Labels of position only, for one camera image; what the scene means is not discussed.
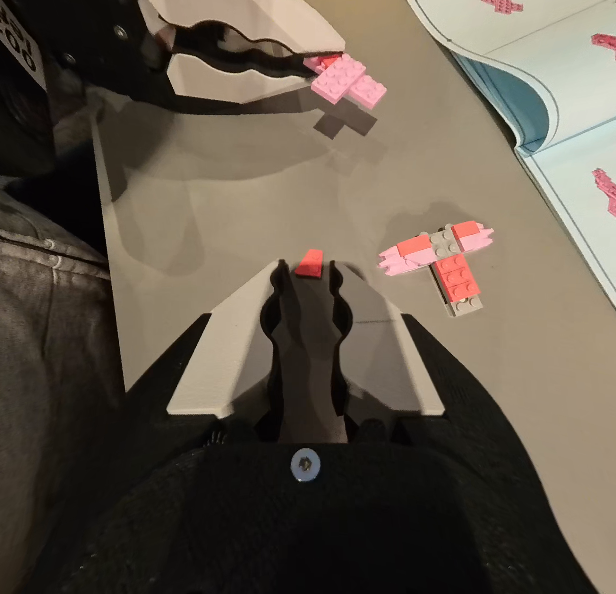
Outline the person's leg in grey jeans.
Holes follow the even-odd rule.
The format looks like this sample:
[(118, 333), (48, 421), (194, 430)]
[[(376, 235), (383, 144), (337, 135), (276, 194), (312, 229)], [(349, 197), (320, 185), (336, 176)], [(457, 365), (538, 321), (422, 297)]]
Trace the person's leg in grey jeans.
[(108, 265), (1, 184), (1, 593), (36, 564), (124, 398)]

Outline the pink plate brick assembly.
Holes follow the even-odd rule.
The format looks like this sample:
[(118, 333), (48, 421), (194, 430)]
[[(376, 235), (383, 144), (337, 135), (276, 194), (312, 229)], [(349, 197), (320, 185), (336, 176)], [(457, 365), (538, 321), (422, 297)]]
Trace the pink plate brick assembly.
[(312, 91), (332, 105), (348, 98), (372, 110), (387, 93), (382, 83), (368, 75), (366, 66), (346, 53), (305, 58), (303, 64), (315, 74)]

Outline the red slope brick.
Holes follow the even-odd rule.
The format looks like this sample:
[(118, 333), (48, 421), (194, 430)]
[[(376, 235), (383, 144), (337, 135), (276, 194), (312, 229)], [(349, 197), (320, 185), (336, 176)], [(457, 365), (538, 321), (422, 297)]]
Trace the red slope brick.
[(310, 249), (295, 268), (295, 276), (307, 279), (321, 279), (323, 272), (323, 251)]

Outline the pink red grey brick model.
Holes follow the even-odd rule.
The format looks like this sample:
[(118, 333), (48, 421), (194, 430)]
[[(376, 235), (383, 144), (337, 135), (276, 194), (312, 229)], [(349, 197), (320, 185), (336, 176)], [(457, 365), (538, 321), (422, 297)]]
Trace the pink red grey brick model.
[(475, 220), (449, 223), (380, 252), (378, 267), (387, 276), (429, 268), (449, 314), (459, 318), (483, 308), (481, 289), (467, 256), (491, 245), (493, 233), (493, 229)]

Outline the open instruction booklet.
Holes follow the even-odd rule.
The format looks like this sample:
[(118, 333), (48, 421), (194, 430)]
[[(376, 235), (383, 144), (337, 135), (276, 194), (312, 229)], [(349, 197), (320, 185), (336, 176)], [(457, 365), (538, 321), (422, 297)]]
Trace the open instruction booklet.
[(406, 0), (615, 305), (615, 0)]

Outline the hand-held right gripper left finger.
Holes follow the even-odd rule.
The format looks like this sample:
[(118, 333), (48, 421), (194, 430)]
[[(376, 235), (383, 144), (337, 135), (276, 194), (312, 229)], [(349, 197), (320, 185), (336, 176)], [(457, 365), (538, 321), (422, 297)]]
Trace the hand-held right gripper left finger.
[(210, 313), (170, 398), (170, 416), (210, 416), (252, 424), (278, 441), (283, 422), (280, 348), (281, 296), (289, 267), (276, 259)]

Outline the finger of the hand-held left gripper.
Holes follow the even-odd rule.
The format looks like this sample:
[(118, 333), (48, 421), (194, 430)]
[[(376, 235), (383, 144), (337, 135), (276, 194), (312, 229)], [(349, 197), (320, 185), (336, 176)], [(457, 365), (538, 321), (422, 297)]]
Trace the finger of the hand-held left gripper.
[(307, 77), (271, 77), (254, 69), (225, 72), (185, 53), (171, 55), (166, 75), (177, 97), (236, 105), (249, 105), (309, 88), (314, 78), (311, 70)]
[(342, 55), (346, 42), (304, 0), (145, 0), (169, 27), (171, 59), (302, 63)]

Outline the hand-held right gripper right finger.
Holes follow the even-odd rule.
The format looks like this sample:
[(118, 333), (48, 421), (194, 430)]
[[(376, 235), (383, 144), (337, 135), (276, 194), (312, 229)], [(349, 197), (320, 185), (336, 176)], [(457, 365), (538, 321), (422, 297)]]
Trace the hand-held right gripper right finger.
[(399, 419), (440, 417), (443, 402), (402, 311), (344, 263), (329, 264), (333, 323), (331, 397), (348, 441), (379, 421), (386, 434)]

